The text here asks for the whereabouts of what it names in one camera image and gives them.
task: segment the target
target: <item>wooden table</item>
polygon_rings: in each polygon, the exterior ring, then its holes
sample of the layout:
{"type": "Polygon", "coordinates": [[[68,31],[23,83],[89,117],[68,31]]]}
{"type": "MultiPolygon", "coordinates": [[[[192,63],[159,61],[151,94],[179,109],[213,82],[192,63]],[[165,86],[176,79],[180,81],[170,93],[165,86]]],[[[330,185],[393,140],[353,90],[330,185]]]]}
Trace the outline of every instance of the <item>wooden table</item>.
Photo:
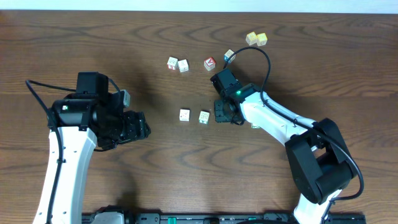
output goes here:
{"type": "MultiPolygon", "coordinates": [[[[365,179],[363,195],[334,212],[363,212],[368,223],[398,215],[398,16],[176,12],[0,12],[0,222],[31,223],[48,162],[45,113],[24,80],[74,88],[94,70],[131,94],[148,139],[94,153],[84,211],[124,205],[135,211],[293,210],[299,191],[284,146],[249,124],[198,123],[219,96],[209,78],[247,33],[266,32],[272,60],[267,92],[290,110],[335,121],[365,179]],[[189,72],[167,69],[169,56],[189,72]],[[214,57],[207,72],[203,60],[214,57]],[[191,121],[178,120],[180,108],[191,121]]],[[[260,85],[264,57],[247,50],[230,66],[260,85]]],[[[50,106],[67,93],[35,87],[50,106]]],[[[354,179],[343,195],[358,190],[354,179]]]]}

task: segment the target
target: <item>cube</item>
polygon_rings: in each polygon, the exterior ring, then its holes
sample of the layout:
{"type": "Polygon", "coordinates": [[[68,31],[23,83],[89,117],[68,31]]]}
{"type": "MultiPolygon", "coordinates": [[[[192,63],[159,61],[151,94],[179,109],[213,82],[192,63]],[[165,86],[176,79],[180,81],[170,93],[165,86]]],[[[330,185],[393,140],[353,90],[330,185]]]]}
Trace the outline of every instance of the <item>cube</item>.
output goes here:
{"type": "Polygon", "coordinates": [[[171,70],[177,69],[177,58],[169,57],[169,61],[167,62],[167,67],[171,70]]]}
{"type": "Polygon", "coordinates": [[[190,110],[180,109],[180,121],[189,121],[190,110]]]}
{"type": "Polygon", "coordinates": [[[256,124],[251,123],[251,128],[261,128],[261,127],[256,124]]]}
{"type": "Polygon", "coordinates": [[[205,60],[205,68],[210,71],[211,69],[216,67],[216,61],[214,60],[214,58],[210,57],[208,59],[205,60]]]}
{"type": "Polygon", "coordinates": [[[255,44],[255,43],[257,42],[257,35],[256,35],[256,33],[255,33],[255,32],[251,32],[250,34],[248,34],[248,35],[246,36],[246,42],[247,42],[249,45],[255,44]]]}
{"type": "MultiPolygon", "coordinates": [[[[229,59],[229,57],[233,54],[234,52],[229,49],[225,54],[224,54],[224,61],[227,61],[229,59]]],[[[235,59],[236,55],[234,55],[234,57],[231,58],[231,60],[229,60],[228,63],[231,63],[234,59],[235,59]]]]}
{"type": "Polygon", "coordinates": [[[208,124],[210,113],[206,111],[201,111],[199,114],[199,123],[208,124]]]}
{"type": "Polygon", "coordinates": [[[266,33],[258,34],[257,35],[257,46],[263,46],[267,43],[267,36],[266,33]]]}
{"type": "Polygon", "coordinates": [[[178,67],[180,68],[180,72],[188,71],[188,62],[187,59],[178,61],[178,67]]]}

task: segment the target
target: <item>red and white cube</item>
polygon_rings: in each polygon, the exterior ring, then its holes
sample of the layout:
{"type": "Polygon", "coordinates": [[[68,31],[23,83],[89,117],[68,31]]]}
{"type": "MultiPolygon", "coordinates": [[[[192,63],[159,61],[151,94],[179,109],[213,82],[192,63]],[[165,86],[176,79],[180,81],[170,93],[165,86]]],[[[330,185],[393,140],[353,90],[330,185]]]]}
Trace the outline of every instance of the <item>red and white cube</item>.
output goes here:
{"type": "Polygon", "coordinates": [[[216,67],[216,61],[214,60],[214,58],[210,57],[208,59],[205,60],[205,68],[210,71],[211,69],[216,67]]]}
{"type": "Polygon", "coordinates": [[[167,62],[167,67],[171,70],[176,70],[177,69],[177,58],[169,57],[169,61],[167,62]]]}

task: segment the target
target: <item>white background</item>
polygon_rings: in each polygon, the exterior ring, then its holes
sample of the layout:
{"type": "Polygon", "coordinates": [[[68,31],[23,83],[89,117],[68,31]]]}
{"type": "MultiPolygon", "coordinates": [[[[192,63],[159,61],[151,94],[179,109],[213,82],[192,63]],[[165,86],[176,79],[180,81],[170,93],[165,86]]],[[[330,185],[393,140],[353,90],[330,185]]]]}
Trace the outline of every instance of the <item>white background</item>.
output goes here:
{"type": "Polygon", "coordinates": [[[0,0],[0,9],[397,14],[398,0],[0,0]]]}

